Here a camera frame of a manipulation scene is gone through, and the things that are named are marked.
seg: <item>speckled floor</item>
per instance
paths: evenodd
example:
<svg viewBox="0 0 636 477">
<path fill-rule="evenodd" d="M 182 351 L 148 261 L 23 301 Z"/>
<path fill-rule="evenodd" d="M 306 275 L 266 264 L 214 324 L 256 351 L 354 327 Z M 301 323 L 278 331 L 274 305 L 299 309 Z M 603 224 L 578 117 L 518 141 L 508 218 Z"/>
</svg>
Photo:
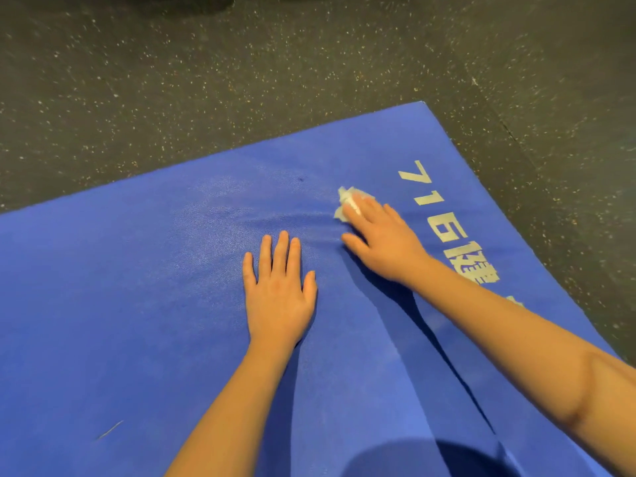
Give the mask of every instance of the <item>speckled floor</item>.
<svg viewBox="0 0 636 477">
<path fill-rule="evenodd" d="M 0 210 L 424 100 L 636 361 L 631 0 L 224 1 L 0 0 Z"/>
</svg>

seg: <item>person's right hand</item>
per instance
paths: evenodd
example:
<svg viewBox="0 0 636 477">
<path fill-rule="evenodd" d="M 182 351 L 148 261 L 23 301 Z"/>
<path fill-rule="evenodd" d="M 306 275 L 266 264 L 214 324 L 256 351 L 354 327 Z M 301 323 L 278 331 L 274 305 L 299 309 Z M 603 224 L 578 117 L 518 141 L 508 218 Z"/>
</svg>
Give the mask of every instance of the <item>person's right hand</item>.
<svg viewBox="0 0 636 477">
<path fill-rule="evenodd" d="M 388 204 L 358 194 L 353 197 L 362 215 L 346 203 L 343 211 L 366 243 L 350 233 L 343 234 L 342 241 L 370 270 L 409 286 L 413 272 L 430 259 L 420 240 Z"/>
</svg>

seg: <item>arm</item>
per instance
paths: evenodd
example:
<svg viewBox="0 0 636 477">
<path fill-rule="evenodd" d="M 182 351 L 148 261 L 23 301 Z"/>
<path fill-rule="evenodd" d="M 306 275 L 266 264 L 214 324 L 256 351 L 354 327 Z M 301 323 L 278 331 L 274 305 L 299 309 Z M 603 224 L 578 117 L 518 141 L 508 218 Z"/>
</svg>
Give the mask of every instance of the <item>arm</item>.
<svg viewBox="0 0 636 477">
<path fill-rule="evenodd" d="M 365 241 L 345 245 L 371 270 L 428 300 L 561 430 L 608 470 L 636 476 L 636 369 L 428 256 L 398 213 L 356 198 L 344 212 Z"/>
<path fill-rule="evenodd" d="M 281 232 L 261 243 L 259 280 L 250 253 L 243 260 L 250 344 L 245 358 L 172 462 L 165 477 L 247 477 L 254 473 L 265 421 L 295 344 L 314 312 L 317 286 L 300 285 L 300 241 Z"/>
</svg>

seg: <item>scratch on mat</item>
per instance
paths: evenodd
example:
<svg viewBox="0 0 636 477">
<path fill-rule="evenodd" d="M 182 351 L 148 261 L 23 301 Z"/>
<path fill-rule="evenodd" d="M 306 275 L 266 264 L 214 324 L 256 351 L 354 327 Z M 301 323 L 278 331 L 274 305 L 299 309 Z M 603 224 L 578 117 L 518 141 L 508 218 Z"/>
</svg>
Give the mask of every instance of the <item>scratch on mat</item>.
<svg viewBox="0 0 636 477">
<path fill-rule="evenodd" d="M 120 420 L 119 422 L 117 422 L 115 425 L 113 425 L 109 430 L 107 430 L 106 432 L 104 432 L 103 434 L 101 434 L 99 437 L 97 437 L 96 440 L 100 440 L 101 438 L 106 437 L 110 432 L 112 432 L 113 430 L 115 430 L 117 427 L 119 427 L 121 424 L 123 424 L 123 420 Z"/>
</svg>

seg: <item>blue mat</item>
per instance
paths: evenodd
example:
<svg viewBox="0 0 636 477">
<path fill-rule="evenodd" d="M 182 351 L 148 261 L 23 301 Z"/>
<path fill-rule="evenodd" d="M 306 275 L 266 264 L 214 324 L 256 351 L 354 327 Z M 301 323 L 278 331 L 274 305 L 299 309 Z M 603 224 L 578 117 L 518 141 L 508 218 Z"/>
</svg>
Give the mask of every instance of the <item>blue mat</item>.
<svg viewBox="0 0 636 477">
<path fill-rule="evenodd" d="M 162 475 L 247 348 L 242 256 L 281 229 L 319 296 L 259 475 L 608 475 L 448 320 L 352 259 L 340 186 L 611 352 L 412 103 L 1 216 L 0 475 Z"/>
</svg>

